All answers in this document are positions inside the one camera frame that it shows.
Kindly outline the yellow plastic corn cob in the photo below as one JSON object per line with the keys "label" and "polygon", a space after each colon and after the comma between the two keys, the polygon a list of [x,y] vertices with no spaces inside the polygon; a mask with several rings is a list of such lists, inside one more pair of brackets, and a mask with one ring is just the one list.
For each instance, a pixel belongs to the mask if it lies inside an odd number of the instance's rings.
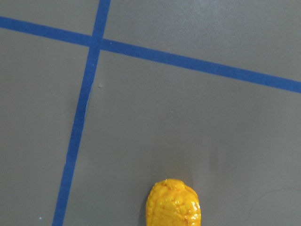
{"label": "yellow plastic corn cob", "polygon": [[200,226],[198,194],[181,180],[159,181],[149,192],[145,218],[147,226]]}

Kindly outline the brown table mat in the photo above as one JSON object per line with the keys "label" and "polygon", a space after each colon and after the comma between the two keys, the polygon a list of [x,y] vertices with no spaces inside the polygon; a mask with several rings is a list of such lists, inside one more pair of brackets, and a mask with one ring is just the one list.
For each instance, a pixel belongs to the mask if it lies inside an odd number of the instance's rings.
{"label": "brown table mat", "polygon": [[300,1],[1,1],[1,225],[143,226],[166,178],[300,225]]}

